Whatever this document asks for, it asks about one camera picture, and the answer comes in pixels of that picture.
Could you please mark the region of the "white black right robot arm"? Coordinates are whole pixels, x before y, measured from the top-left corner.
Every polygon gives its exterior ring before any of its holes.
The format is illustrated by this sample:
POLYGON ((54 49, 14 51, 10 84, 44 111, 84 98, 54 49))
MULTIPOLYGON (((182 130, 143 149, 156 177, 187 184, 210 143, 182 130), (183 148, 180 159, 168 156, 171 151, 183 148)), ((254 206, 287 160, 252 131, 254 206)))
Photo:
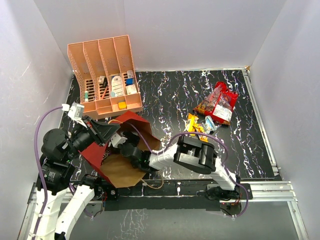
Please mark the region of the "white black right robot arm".
POLYGON ((177 164, 195 173, 208 175, 217 183, 216 187, 206 189, 210 199, 229 201, 241 198, 239 177, 225 167, 213 144, 179 133, 177 142, 163 151, 153 151, 150 146, 147 150, 141 150, 138 148, 139 140, 147 140, 141 134, 126 134, 124 140, 119 143, 112 141, 111 144, 119 149, 121 156, 130 160, 134 168, 150 173, 177 164))

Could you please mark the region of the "silver Himalaya snack packet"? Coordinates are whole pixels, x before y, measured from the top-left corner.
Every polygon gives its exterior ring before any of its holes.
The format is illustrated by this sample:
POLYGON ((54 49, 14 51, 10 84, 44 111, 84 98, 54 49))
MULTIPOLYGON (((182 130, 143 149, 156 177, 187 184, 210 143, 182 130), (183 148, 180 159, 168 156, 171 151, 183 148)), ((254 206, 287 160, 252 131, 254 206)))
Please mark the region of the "silver Himalaya snack packet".
POLYGON ((209 135, 211 132, 215 132, 217 130, 217 126, 215 125, 211 116, 207 115, 204 118, 204 122, 202 123, 204 133, 209 135))

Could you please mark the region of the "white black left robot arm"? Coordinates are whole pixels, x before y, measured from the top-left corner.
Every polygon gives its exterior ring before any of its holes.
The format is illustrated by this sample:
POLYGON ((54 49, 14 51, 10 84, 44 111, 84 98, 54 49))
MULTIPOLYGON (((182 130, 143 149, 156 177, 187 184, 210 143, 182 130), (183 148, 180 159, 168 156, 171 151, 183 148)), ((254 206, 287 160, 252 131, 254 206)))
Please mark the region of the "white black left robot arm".
POLYGON ((59 128, 51 129, 44 135, 42 155, 36 156, 39 170, 36 207, 27 239, 69 239, 87 204, 92 199, 99 199, 104 189, 99 184, 100 178, 86 175, 76 187, 67 206, 61 210, 75 171, 71 160, 92 144, 104 147, 119 129, 119 124, 96 122, 85 116, 72 137, 59 128))

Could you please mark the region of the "red brown paper bag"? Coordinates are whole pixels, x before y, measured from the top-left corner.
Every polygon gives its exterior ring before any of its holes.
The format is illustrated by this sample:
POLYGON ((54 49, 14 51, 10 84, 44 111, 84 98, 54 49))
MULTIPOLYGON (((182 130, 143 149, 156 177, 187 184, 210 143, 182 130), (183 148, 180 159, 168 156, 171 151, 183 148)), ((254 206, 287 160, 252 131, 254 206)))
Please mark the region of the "red brown paper bag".
POLYGON ((120 129, 105 146, 92 143, 81 152, 82 157, 100 176, 116 188, 135 186, 150 172, 152 151, 159 150, 161 141, 153 136, 146 119, 126 111, 111 120, 120 129))

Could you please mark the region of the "yellow M&M's packet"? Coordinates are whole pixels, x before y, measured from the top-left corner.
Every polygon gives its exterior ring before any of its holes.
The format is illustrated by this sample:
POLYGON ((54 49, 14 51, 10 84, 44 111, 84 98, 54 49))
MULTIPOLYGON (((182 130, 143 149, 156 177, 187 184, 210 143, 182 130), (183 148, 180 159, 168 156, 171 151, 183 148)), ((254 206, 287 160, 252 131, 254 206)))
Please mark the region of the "yellow M&M's packet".
MULTIPOLYGON (((193 127, 197 132, 205 134, 205 129, 202 124, 194 124, 193 127)), ((206 143, 209 142, 208 137, 205 135, 198 135, 198 138, 203 142, 206 142, 206 143)))
POLYGON ((196 131, 195 125, 198 124, 198 120, 199 120, 199 118, 196 115, 189 113, 188 117, 187 117, 187 122, 185 125, 185 131, 186 132, 195 132, 196 131))

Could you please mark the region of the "large red candy bag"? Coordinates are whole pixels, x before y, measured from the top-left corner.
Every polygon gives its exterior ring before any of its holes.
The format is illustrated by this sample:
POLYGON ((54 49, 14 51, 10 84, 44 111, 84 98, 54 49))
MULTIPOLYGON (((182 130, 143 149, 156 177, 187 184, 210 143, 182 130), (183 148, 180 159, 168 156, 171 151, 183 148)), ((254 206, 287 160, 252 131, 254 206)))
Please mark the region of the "large red candy bag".
POLYGON ((220 125, 230 125, 238 94, 229 90, 227 85, 218 81, 213 91, 193 110, 201 115, 210 116, 220 125))

